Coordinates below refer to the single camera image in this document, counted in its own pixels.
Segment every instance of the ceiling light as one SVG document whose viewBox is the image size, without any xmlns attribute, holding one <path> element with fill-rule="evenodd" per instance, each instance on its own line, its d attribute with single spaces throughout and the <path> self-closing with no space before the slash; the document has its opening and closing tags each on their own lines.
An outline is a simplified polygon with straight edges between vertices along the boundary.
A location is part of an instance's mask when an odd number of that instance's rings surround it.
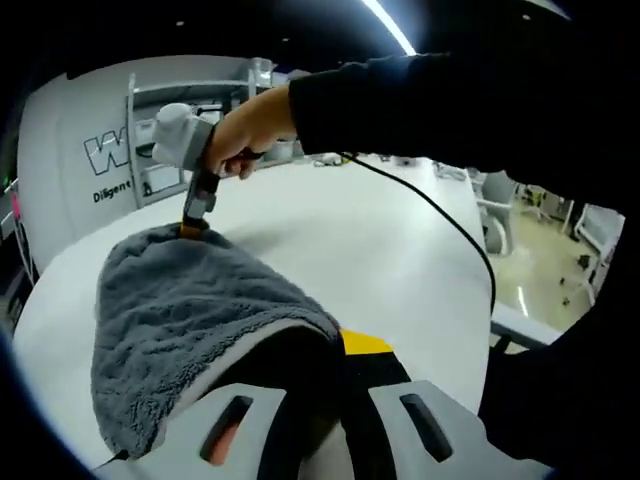
<svg viewBox="0 0 640 480">
<path fill-rule="evenodd" d="M 409 40 L 407 40 L 407 37 L 404 36 L 404 33 L 402 33 L 402 30 L 400 30 L 400 27 L 396 25 L 396 22 L 394 22 L 389 14 L 385 11 L 385 9 L 380 6 L 377 0 L 362 0 L 362 3 L 369 7 L 369 9 L 375 14 L 375 16 L 380 19 L 385 27 L 387 27 L 387 30 L 389 30 L 389 33 L 393 35 L 393 38 L 395 38 L 400 44 L 400 46 L 404 50 L 404 53 L 406 53 L 407 55 L 416 54 L 415 49 L 411 46 Z"/>
</svg>

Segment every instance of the white wall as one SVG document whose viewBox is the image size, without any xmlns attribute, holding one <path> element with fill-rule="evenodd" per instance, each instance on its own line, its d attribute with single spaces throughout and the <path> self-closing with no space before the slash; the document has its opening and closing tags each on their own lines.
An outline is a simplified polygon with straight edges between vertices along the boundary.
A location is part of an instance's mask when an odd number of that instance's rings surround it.
<svg viewBox="0 0 640 480">
<path fill-rule="evenodd" d="M 40 272 L 65 247 L 136 208 L 122 131 L 130 74 L 136 74 L 136 86 L 224 79 L 245 61 L 147 58 L 73 80 L 63 75 L 31 94 L 20 124 L 18 178 L 22 216 Z"/>
</svg>

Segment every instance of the black slot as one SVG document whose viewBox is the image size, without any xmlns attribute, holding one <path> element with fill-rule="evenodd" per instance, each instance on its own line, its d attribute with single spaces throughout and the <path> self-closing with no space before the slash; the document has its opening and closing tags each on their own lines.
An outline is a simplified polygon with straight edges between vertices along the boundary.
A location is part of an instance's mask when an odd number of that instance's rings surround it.
<svg viewBox="0 0 640 480">
<path fill-rule="evenodd" d="M 420 435 L 422 445 L 425 450 L 436 460 L 436 462 L 444 462 L 453 455 L 453 449 L 447 441 L 444 432 L 438 425 L 431 411 L 416 394 L 404 395 L 400 397 L 400 401 L 407 413 L 411 417 L 411 421 Z"/>
<path fill-rule="evenodd" d="M 207 462 L 209 461 L 213 446 L 220 440 L 222 434 L 226 432 L 229 427 L 242 422 L 252 403 L 253 399 L 249 397 L 234 397 L 234 399 L 231 400 L 202 445 L 200 458 Z"/>
</svg>

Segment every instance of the hand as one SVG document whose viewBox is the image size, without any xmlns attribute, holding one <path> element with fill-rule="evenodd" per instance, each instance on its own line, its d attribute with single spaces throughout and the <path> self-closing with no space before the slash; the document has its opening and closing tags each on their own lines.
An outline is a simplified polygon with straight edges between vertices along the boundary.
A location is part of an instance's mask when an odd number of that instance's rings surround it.
<svg viewBox="0 0 640 480">
<path fill-rule="evenodd" d="M 289 87 L 273 88 L 225 115 L 207 146 L 205 163 L 212 172 L 224 168 L 228 174 L 244 180 L 253 172 L 255 160 L 234 157 L 247 147 L 256 153 L 266 152 L 278 138 L 295 134 Z"/>
</svg>

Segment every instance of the yellow panel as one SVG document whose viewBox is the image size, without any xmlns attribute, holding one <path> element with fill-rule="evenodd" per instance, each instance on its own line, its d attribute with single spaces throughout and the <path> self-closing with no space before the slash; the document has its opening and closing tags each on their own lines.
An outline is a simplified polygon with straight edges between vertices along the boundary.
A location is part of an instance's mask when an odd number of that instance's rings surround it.
<svg viewBox="0 0 640 480">
<path fill-rule="evenodd" d="M 371 353 L 393 352 L 384 341 L 351 330 L 340 330 L 347 355 L 367 355 Z"/>
</svg>

